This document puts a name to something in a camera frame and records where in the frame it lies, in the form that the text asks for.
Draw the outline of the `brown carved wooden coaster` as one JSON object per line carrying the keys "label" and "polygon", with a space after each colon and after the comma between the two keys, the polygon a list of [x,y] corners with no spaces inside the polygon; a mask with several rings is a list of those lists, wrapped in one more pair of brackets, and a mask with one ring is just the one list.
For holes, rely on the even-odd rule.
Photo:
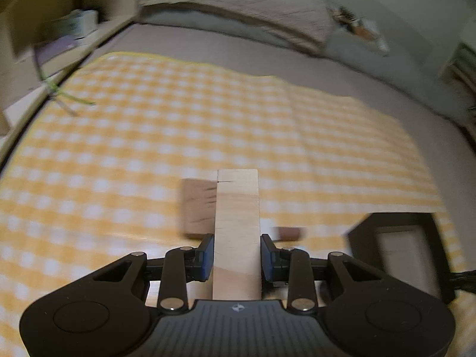
{"label": "brown carved wooden coaster", "polygon": [[181,181],[180,229],[189,239],[214,233],[217,181],[186,178]]}

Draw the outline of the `pink lip gloss tube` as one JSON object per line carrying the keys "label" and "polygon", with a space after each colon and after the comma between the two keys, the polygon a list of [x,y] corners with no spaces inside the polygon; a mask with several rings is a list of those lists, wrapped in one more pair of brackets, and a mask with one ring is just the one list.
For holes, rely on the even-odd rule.
{"label": "pink lip gloss tube", "polygon": [[276,226],[272,230],[272,240],[279,242],[294,242],[306,235],[306,229],[297,226]]}

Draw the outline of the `yellow white checkered cloth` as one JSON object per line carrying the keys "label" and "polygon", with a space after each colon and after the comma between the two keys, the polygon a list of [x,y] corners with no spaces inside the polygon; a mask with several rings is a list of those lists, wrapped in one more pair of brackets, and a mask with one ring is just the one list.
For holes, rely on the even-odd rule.
{"label": "yellow white checkered cloth", "polygon": [[312,256],[346,250],[373,212],[429,212],[450,267],[461,244],[412,137],[352,97],[218,66],[112,52],[65,83],[1,175],[1,354],[24,356],[34,300],[135,250],[163,256],[179,233],[185,178],[255,169],[264,227],[299,226]]}

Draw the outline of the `tissue box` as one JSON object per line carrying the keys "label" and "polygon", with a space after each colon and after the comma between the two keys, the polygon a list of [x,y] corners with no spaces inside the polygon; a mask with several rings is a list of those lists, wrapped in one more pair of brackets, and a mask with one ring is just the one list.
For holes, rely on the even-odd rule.
{"label": "tissue box", "polygon": [[51,38],[70,35],[74,39],[83,39],[98,29],[96,10],[73,10],[69,14],[47,24],[45,31]]}

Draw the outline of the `white furniture at right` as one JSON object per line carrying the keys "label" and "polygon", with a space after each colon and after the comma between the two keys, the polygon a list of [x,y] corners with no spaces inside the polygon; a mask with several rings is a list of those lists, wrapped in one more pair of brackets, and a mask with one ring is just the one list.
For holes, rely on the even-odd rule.
{"label": "white furniture at right", "polygon": [[441,69],[440,79],[459,93],[475,98],[475,17],[462,28],[455,49]]}

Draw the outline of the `black storage box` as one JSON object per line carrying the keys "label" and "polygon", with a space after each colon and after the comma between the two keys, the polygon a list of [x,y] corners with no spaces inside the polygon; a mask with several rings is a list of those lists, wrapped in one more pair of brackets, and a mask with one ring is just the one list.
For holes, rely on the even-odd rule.
{"label": "black storage box", "polygon": [[445,304],[456,299],[451,269],[430,213],[369,214],[347,233],[353,257]]}

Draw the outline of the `purple book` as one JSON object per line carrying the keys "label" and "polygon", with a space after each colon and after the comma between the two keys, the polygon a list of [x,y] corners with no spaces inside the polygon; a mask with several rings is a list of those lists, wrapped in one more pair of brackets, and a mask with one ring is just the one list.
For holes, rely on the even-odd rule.
{"label": "purple book", "polygon": [[34,47],[35,60],[43,65],[52,58],[69,50],[75,49],[79,42],[71,35],[65,35],[50,42],[38,43]]}

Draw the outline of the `grey duvet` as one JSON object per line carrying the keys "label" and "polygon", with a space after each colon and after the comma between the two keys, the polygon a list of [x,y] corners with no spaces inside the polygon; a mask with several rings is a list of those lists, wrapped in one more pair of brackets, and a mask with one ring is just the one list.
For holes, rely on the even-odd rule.
{"label": "grey duvet", "polygon": [[328,58],[395,87],[456,123],[466,124],[471,120],[471,102],[458,95],[455,89],[426,75],[408,52],[395,43],[391,44],[390,52],[384,53],[335,28],[331,29],[326,40],[319,43],[277,24],[194,4],[142,7],[139,21],[143,24],[218,32],[288,48],[310,57]]}

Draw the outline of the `wooden bedside shelf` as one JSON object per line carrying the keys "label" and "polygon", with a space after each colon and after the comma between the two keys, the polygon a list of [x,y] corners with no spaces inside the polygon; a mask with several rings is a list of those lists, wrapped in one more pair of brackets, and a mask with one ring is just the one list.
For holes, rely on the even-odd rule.
{"label": "wooden bedside shelf", "polygon": [[45,75],[62,82],[91,52],[136,18],[137,0],[1,0],[1,160],[48,95],[40,79],[35,48],[61,36],[60,21],[75,10],[93,10],[98,26],[88,30],[71,52],[57,56]]}

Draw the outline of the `light wooden block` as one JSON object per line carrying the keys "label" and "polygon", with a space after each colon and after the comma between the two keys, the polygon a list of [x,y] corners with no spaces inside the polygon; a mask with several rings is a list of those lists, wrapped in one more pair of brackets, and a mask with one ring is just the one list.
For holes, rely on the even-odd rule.
{"label": "light wooden block", "polygon": [[256,169],[220,169],[214,227],[212,297],[262,297],[260,204]]}

